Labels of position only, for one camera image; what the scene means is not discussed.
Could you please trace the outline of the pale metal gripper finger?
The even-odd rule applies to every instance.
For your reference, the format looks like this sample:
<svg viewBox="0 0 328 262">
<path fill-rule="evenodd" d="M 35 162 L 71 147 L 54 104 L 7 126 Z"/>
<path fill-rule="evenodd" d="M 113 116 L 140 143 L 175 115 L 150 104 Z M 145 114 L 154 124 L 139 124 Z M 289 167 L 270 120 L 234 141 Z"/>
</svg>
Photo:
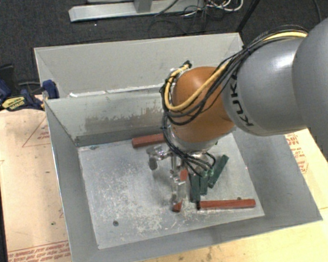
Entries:
<svg viewBox="0 0 328 262">
<path fill-rule="evenodd" d="M 173 155 L 172 151 L 164 150 L 163 146 L 161 145 L 156 145 L 155 147 L 149 147 L 146 149 L 146 152 L 149 156 L 148 166 L 150 167 L 150 170 L 156 170 L 158 167 L 157 165 L 158 161 L 164 160 Z"/>
<path fill-rule="evenodd" d="M 172 199 L 174 203 L 182 201 L 186 197 L 185 170 L 180 169 L 171 176 Z"/>
</svg>

